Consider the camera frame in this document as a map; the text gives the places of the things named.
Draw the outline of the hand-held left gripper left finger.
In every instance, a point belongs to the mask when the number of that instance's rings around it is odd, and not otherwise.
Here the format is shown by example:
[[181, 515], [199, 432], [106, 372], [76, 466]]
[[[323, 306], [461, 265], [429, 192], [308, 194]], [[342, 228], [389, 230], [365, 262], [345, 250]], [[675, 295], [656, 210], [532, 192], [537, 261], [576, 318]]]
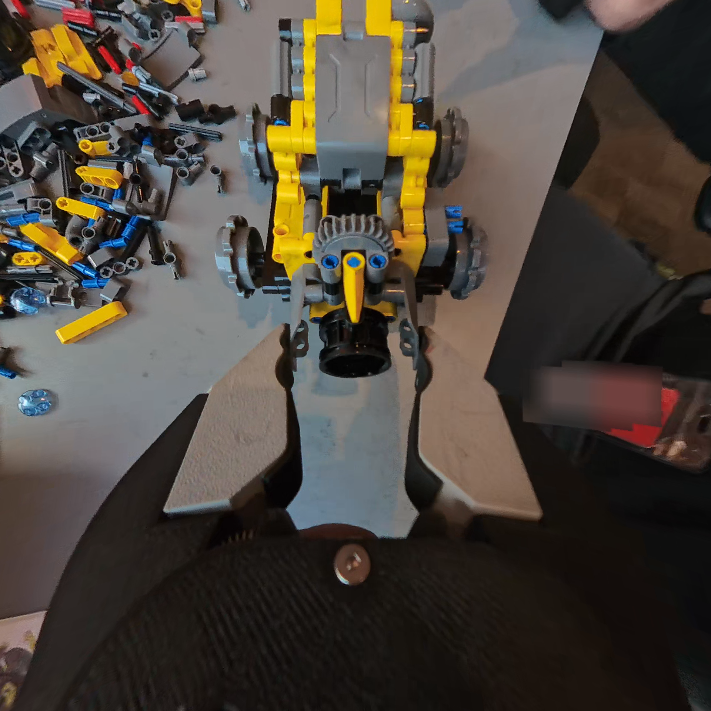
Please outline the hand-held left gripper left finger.
[[293, 385], [282, 324], [211, 388], [164, 512], [287, 508], [303, 482]]

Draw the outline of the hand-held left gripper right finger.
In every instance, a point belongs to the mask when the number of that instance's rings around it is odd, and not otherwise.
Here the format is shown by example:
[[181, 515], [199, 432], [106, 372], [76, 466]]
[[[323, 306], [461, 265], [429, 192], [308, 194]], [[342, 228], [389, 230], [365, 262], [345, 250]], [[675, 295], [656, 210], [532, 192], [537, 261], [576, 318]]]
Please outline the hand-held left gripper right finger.
[[434, 329], [418, 335], [403, 364], [407, 533], [455, 538], [486, 517], [539, 523], [543, 510], [498, 394]]

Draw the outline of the short yellow brick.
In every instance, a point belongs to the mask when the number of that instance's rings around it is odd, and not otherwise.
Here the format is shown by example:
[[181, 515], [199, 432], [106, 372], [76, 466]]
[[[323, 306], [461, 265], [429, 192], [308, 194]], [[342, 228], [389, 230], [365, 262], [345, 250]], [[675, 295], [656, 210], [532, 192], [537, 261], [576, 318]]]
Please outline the short yellow brick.
[[106, 328], [128, 315], [120, 301], [106, 303], [89, 314], [56, 330], [56, 337], [63, 345], [69, 345]]

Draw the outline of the pile of small dark pieces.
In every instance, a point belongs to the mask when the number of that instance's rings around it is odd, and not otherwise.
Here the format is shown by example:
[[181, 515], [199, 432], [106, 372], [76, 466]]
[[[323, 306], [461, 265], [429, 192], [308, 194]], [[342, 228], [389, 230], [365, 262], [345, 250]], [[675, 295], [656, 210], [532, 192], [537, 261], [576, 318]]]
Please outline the pile of small dark pieces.
[[205, 150], [237, 112], [175, 90], [207, 78], [218, 19], [217, 1], [1, 2], [2, 320], [129, 314], [144, 244], [182, 278], [161, 225], [176, 185], [209, 169], [223, 191]]

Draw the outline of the yellow toy block vehicle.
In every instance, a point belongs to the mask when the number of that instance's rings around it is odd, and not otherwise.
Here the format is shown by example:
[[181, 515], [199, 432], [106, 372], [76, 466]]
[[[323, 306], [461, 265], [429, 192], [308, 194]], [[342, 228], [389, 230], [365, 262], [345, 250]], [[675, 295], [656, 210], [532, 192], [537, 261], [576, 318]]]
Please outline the yellow toy block vehicle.
[[486, 236], [447, 204], [468, 123], [434, 113], [434, 15], [427, 1], [317, 1], [281, 19], [280, 89], [241, 117], [245, 171], [273, 187], [265, 239], [242, 216], [216, 238], [216, 267], [241, 298], [290, 304], [289, 348], [320, 370], [367, 378], [392, 365], [388, 335], [420, 362], [418, 304], [466, 299], [484, 280]]

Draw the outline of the grey desk with wooden edge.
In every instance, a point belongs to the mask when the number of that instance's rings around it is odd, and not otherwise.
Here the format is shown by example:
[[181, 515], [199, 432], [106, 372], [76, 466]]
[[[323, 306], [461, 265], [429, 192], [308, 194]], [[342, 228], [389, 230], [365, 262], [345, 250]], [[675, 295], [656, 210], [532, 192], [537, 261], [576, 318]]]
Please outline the grey desk with wooden edge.
[[[573, 116], [601, 41], [582, 10], [552, 20], [536, 1], [432, 1], [437, 112], [461, 108], [468, 157], [447, 189], [491, 244], [484, 285], [467, 300], [422, 304], [431, 323], [478, 374], [490, 360]], [[73, 345], [56, 329], [76, 314], [56, 308], [1, 322], [22, 378], [1, 379], [1, 617], [47, 609], [78, 539], [120, 477], [181, 413], [280, 322], [289, 305], [261, 293], [243, 300], [221, 282], [216, 232], [233, 214], [262, 234], [271, 187], [243, 172], [238, 123], [219, 127], [211, 164], [177, 185], [163, 234], [181, 250], [184, 278], [144, 264], [127, 294], [129, 315]], [[299, 523], [342, 514], [401, 535], [413, 519], [403, 483], [403, 364], [367, 380], [318, 372], [318, 335], [299, 359], [295, 400], [307, 442]], [[19, 396], [44, 388], [58, 402], [27, 417]]]

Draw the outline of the person's right hand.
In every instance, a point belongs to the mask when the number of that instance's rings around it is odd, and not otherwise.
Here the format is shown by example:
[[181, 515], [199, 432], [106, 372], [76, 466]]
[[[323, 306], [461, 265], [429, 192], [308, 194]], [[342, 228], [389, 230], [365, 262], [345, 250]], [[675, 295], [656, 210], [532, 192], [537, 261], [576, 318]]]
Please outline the person's right hand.
[[673, 1], [584, 1], [595, 24], [604, 31], [623, 33], [639, 28]]

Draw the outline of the person's leg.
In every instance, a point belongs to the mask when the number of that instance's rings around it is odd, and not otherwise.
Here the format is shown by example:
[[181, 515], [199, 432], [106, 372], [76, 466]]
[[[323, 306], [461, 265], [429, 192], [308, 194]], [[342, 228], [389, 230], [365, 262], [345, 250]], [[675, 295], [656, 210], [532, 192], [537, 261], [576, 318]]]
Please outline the person's leg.
[[521, 398], [563, 361], [657, 366], [710, 380], [710, 270], [667, 280], [581, 200], [551, 186], [485, 377]]

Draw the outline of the transparent blue disc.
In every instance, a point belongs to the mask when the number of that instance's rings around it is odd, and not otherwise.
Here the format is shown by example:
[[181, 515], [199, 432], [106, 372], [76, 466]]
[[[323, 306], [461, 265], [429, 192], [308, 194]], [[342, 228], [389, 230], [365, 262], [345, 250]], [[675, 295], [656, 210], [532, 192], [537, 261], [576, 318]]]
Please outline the transparent blue disc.
[[57, 402], [55, 393], [37, 388], [23, 392], [18, 398], [17, 407], [19, 412], [27, 417], [39, 417], [50, 413]]

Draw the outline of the instruction booklet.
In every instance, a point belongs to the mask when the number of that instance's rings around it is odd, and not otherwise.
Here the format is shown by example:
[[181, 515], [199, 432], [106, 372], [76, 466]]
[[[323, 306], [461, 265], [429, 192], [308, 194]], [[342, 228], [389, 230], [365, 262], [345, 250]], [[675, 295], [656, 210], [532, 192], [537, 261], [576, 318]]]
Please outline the instruction booklet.
[[46, 611], [1, 620], [1, 710], [12, 710], [23, 685]]

